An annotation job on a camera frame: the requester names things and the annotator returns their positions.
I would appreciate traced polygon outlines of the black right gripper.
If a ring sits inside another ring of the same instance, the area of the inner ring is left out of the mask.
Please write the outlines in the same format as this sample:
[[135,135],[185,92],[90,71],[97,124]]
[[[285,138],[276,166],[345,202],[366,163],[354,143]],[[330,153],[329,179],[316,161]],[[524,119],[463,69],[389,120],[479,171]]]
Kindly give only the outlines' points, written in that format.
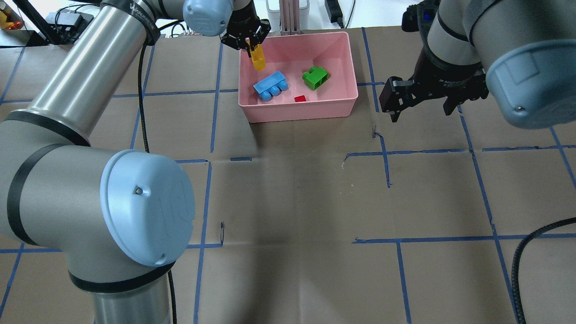
[[410,79],[391,76],[380,94],[381,110],[393,123],[402,111],[425,100],[445,98],[444,113],[451,116],[463,102],[487,98],[481,60],[459,25],[460,17],[456,0],[424,0],[406,10],[402,29],[419,32],[423,49]]

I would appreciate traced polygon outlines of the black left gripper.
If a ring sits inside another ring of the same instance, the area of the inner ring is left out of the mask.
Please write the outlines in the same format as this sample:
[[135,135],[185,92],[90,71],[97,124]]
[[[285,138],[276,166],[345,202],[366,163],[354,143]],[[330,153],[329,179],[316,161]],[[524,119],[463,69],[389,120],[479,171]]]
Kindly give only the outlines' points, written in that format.
[[261,43],[271,31],[269,20],[260,19],[256,10],[252,0],[234,0],[232,16],[220,38],[222,44],[230,48],[245,48],[249,58],[252,57],[253,47],[255,53],[263,51]]

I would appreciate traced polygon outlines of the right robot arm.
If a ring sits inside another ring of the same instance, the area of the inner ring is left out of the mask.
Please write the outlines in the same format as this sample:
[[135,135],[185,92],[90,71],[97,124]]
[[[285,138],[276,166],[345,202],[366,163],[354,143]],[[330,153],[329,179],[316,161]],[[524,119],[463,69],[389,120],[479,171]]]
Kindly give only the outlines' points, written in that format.
[[575,120],[573,0],[424,0],[401,28],[423,43],[414,73],[390,77],[380,105],[391,121],[425,100],[444,98],[445,115],[492,95],[514,127],[543,129]]

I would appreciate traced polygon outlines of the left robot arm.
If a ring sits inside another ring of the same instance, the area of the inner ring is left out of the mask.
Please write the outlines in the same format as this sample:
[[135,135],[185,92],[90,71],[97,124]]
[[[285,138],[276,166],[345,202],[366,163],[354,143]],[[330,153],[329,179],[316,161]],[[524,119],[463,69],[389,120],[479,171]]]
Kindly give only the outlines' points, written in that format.
[[97,324],[174,324],[171,269],[193,233],[193,187],[175,160],[89,143],[132,60],[184,20],[233,49],[270,30],[251,0],[103,0],[26,109],[1,123],[1,232],[60,249]]

